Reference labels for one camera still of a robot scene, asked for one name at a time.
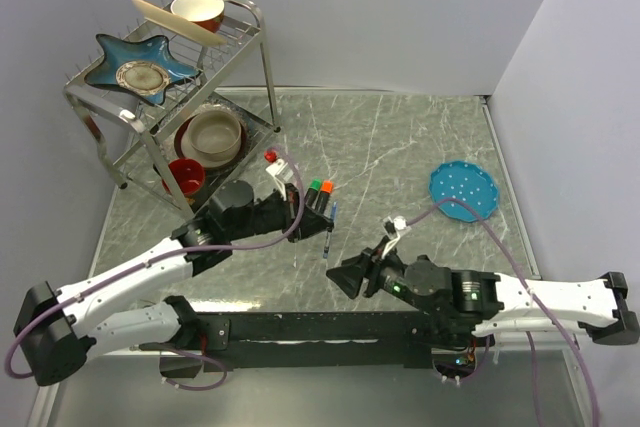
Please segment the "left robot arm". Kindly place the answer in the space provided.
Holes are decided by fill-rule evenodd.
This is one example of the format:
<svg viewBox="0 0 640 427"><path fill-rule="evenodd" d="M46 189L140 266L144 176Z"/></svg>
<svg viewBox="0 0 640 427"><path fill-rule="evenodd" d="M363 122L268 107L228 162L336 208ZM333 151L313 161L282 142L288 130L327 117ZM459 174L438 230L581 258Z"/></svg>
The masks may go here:
<svg viewBox="0 0 640 427"><path fill-rule="evenodd" d="M70 377L88 361L132 345L190 347L199 319L182 296L138 310L138 297L168 284L188 280L217 266L244 239L274 233L262 248L283 240L297 242L333 227L325 210L332 194L329 181L315 180L305 194L288 183L258 200L252 186L232 181L195 217L141 255L91 279L53 289L42 282L25 294L15 341L4 360L6 374L32 378L40 386Z"/></svg>

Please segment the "orange highlighter cap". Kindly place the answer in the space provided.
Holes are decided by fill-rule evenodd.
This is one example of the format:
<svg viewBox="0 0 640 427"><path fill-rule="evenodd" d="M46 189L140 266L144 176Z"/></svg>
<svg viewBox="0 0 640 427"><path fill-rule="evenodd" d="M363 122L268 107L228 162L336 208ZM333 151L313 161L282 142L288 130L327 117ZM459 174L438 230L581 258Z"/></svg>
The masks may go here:
<svg viewBox="0 0 640 427"><path fill-rule="evenodd" d="M332 191L333 191L333 183L331 181L328 181L328 180L324 181L322 183L321 191L322 192L326 192L328 194L331 194Z"/></svg>

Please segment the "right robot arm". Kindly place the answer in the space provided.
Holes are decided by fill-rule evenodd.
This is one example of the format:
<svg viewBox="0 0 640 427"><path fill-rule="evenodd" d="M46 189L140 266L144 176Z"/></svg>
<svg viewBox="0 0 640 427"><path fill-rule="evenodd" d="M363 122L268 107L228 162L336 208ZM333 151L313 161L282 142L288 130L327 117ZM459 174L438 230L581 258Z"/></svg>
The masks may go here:
<svg viewBox="0 0 640 427"><path fill-rule="evenodd" d="M427 339L442 348L460 348L473 338L514 332L565 329L607 346L639 341L639 321L626 304L623 274L609 272L592 281L528 281L501 273L454 270L420 255L403 262L397 252L366 248L327 270L347 297L384 291L427 319Z"/></svg>

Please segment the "blue pen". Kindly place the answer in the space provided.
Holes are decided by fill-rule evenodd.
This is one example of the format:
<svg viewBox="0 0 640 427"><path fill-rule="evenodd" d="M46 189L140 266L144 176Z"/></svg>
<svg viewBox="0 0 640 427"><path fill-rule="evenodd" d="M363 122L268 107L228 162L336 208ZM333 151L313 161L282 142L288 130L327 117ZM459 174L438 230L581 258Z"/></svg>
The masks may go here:
<svg viewBox="0 0 640 427"><path fill-rule="evenodd" d="M336 215L337 215L337 201L334 201L330 211L330 220L334 223L334 226L335 226ZM323 246L323 256L322 256L326 262L328 262L328 258L329 258L334 226L330 227L326 232L326 238Z"/></svg>

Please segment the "black green-tipped highlighter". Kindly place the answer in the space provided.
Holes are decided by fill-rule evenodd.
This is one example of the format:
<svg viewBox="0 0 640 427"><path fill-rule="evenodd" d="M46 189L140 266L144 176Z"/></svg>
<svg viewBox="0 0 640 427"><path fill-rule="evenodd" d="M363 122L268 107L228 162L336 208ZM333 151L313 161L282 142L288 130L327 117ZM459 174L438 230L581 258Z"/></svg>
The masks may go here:
<svg viewBox="0 0 640 427"><path fill-rule="evenodd" d="M316 203L317 203L317 199L318 199L318 196L319 196L320 189L319 190L311 189L310 185L309 185L309 187L308 187L308 189L306 191L306 194L305 194L305 205L307 207L309 207L311 209L315 209L316 208Z"/></svg>

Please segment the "black orange-tipped highlighter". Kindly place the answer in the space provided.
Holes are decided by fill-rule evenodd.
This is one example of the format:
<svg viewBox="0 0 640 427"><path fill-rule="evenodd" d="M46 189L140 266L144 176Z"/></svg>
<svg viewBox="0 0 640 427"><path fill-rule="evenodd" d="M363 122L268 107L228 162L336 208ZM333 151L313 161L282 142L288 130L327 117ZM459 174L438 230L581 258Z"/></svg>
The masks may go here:
<svg viewBox="0 0 640 427"><path fill-rule="evenodd" d="M331 197L331 194L328 194L326 192L322 192L321 189L320 189L319 196L318 196L317 203L316 203L316 208L315 208L315 210L319 214L323 215L325 213L327 205L329 203L329 199Z"/></svg>

